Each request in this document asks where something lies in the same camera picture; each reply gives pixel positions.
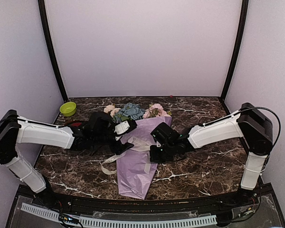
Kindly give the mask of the purple and pink wrapping paper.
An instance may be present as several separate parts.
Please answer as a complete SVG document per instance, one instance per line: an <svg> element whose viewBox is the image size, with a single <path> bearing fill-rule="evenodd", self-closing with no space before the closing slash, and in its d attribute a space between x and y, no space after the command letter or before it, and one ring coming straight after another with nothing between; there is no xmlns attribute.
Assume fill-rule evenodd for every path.
<svg viewBox="0 0 285 228"><path fill-rule="evenodd" d="M150 162L150 146L155 145L151 132L160 123L171 125L171 117L154 117L138 120L137 128L121 138L123 143L134 147L117 159L118 193L125 197L145 199L157 169Z"/></svg>

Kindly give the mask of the blue fake flower stem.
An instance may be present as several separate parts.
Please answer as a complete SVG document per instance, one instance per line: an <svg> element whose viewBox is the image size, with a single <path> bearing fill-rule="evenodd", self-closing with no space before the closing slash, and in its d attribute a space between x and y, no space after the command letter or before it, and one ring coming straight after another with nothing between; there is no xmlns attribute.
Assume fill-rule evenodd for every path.
<svg viewBox="0 0 285 228"><path fill-rule="evenodd" d="M140 120L143 119L145 109L141 108L138 104L127 103L121 108L113 117L116 123L121 123L125 120Z"/></svg>

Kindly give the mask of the white fake flower stem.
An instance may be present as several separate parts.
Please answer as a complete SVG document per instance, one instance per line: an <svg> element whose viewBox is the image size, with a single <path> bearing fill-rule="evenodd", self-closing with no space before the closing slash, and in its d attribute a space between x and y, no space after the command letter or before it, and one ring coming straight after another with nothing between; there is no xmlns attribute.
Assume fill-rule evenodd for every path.
<svg viewBox="0 0 285 228"><path fill-rule="evenodd" d="M119 111L121 110L121 108L117 108L114 105L107 105L104 108L104 112L109 114L111 117L114 117Z"/></svg>

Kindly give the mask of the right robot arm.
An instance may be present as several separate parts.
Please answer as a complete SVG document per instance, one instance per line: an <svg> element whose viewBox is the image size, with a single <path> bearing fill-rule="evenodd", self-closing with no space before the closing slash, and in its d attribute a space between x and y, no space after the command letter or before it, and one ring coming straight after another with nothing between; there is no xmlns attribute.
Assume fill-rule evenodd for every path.
<svg viewBox="0 0 285 228"><path fill-rule="evenodd" d="M217 120L185 128L182 132L160 123L151 132L155 145L150 146L150 161L165 163L177 155L193 152L218 142L245 142L248 149L247 161L241 177L240 190L233 195L233 202L243 206L251 199L251 191L264 171L270 154L277 144L279 135L273 136L273 123L264 112L278 115L269 108L243 103L241 108Z"/></svg>

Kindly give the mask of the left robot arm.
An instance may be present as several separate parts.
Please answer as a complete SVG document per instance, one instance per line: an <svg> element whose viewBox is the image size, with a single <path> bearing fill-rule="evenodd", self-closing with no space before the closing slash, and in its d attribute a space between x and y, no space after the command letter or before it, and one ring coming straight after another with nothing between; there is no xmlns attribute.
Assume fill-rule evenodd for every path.
<svg viewBox="0 0 285 228"><path fill-rule="evenodd" d="M0 120L0 165L8 167L47 207L57 204L57 195L47 186L46 179L22 156L18 144L37 144L59 147L72 151L107 145L120 155L133 147L122 143L123 135L137 127L134 120L115 123L104 112L93 112L88 121L72 121L64 125L42 123L19 116L9 110Z"/></svg>

